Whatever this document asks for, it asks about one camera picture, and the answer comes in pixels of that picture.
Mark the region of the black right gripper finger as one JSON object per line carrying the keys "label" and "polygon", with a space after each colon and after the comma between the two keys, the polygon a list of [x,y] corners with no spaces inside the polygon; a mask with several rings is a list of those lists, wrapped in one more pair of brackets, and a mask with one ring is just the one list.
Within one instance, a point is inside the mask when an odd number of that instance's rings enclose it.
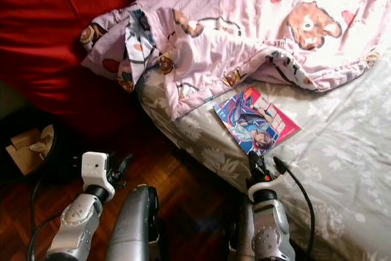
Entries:
{"label": "black right gripper finger", "polygon": [[251,175],[266,175],[265,159],[259,152],[250,151],[247,158]]}

